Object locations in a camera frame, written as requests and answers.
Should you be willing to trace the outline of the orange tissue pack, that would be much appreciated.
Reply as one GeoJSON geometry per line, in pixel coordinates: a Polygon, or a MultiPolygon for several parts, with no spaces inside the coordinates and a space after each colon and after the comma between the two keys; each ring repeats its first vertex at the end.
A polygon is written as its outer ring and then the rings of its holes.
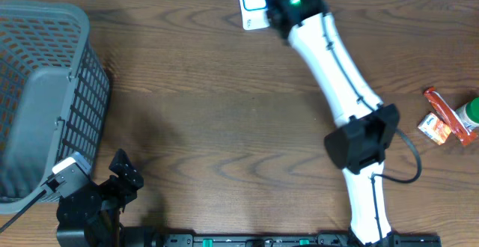
{"type": "Polygon", "coordinates": [[[451,134],[451,128],[432,112],[424,117],[418,128],[437,145],[444,144],[451,134]]]}

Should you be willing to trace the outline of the green lid jar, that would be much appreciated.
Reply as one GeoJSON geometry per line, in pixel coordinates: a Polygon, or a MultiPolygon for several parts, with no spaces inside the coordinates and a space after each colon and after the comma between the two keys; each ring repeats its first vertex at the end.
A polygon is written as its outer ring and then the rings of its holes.
{"type": "Polygon", "coordinates": [[[479,98],[476,97],[472,101],[459,107],[456,114],[464,127],[474,130],[479,126],[479,98]]]}

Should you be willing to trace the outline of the red Top candy wrapper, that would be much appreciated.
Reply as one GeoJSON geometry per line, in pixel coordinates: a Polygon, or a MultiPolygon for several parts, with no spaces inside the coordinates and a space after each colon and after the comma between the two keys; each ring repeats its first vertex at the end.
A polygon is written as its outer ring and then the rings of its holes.
{"type": "Polygon", "coordinates": [[[440,114],[443,121],[450,127],[451,132],[460,140],[463,146],[471,144],[478,137],[476,132],[464,125],[457,113],[445,102],[434,87],[428,88],[424,92],[424,96],[440,114]]]}

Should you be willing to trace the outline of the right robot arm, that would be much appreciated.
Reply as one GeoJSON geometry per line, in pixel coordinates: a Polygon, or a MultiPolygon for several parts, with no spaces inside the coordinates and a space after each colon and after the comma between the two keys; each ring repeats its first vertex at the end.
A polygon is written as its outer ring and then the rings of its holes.
{"type": "Polygon", "coordinates": [[[265,1],[270,25],[308,65],[331,110],[336,129],[324,146],[346,181],[355,242],[378,244],[391,233],[379,175],[399,112],[366,83],[324,0],[265,1]]]}

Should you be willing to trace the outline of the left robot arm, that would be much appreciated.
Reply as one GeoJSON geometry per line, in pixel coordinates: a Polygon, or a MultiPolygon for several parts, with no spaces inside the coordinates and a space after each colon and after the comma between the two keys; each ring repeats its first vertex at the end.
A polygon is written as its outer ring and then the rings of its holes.
{"type": "Polygon", "coordinates": [[[60,246],[162,246],[164,239],[154,227],[125,227],[120,223],[120,214],[144,186],[144,178],[124,150],[117,150],[109,170],[113,174],[105,182],[87,180],[60,199],[56,213],[60,246]]]}

